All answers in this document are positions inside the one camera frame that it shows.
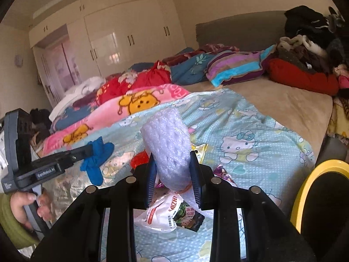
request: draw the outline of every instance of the human hand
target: human hand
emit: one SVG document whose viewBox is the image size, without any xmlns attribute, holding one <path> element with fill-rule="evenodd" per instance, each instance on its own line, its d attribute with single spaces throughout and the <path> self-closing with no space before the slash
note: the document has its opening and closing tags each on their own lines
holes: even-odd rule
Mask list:
<svg viewBox="0 0 349 262">
<path fill-rule="evenodd" d="M 12 194 L 10 199 L 10 206 L 13 216 L 16 220 L 24 225 L 29 230 L 33 230 L 30 222 L 28 221 L 27 214 L 23 208 L 25 205 L 30 205 L 36 200 L 36 195 L 28 192 L 16 192 Z M 44 191 L 42 195 L 39 196 L 38 199 L 38 216 L 41 217 L 45 221 L 49 221 L 52 219 L 51 213 L 51 202 L 47 193 Z"/>
</svg>

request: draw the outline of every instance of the gray headboard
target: gray headboard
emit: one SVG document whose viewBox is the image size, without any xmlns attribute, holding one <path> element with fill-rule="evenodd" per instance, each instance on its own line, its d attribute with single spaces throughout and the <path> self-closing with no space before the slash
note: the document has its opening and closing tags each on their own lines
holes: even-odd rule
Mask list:
<svg viewBox="0 0 349 262">
<path fill-rule="evenodd" d="M 284 36 L 285 11 L 241 14 L 196 25 L 199 46 L 223 43 L 241 51 L 260 51 Z"/>
</svg>

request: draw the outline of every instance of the wardrobe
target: wardrobe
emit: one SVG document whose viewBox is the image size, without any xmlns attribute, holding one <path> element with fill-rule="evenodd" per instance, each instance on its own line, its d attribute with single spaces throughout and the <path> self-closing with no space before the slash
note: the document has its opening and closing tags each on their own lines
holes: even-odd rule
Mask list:
<svg viewBox="0 0 349 262">
<path fill-rule="evenodd" d="M 39 76 L 51 105 L 64 97 L 49 48 L 69 40 L 72 78 L 82 82 L 155 62 L 186 47 L 173 0 L 79 0 L 29 32 Z"/>
</svg>

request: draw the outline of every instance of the green sleeve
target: green sleeve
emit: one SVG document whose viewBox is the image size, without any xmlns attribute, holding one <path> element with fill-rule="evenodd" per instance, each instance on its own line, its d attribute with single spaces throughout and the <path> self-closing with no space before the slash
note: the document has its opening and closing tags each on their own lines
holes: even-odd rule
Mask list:
<svg viewBox="0 0 349 262">
<path fill-rule="evenodd" d="M 17 249 L 38 244 L 39 241 L 30 235 L 13 216 L 10 207 L 11 195 L 0 193 L 0 224 Z"/>
</svg>

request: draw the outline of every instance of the metal screw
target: metal screw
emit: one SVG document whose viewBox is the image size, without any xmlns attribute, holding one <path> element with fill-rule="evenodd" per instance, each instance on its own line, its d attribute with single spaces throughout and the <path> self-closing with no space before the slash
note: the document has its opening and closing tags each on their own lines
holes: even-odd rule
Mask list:
<svg viewBox="0 0 349 262">
<path fill-rule="evenodd" d="M 222 182 L 222 180 L 219 177 L 215 176 L 215 177 L 211 178 L 211 182 L 213 184 L 220 184 Z"/>
<path fill-rule="evenodd" d="M 127 183 L 135 183 L 136 182 L 136 178 L 134 176 L 129 176 L 128 178 L 126 178 L 126 182 Z"/>
<path fill-rule="evenodd" d="M 255 194 L 259 194 L 261 192 L 261 189 L 258 186 L 252 186 L 251 191 Z"/>
<path fill-rule="evenodd" d="M 95 192 L 96 190 L 97 190 L 97 187 L 95 187 L 95 185 L 90 185 L 86 188 L 86 192 L 88 194 L 91 194 L 91 193 Z"/>
</svg>

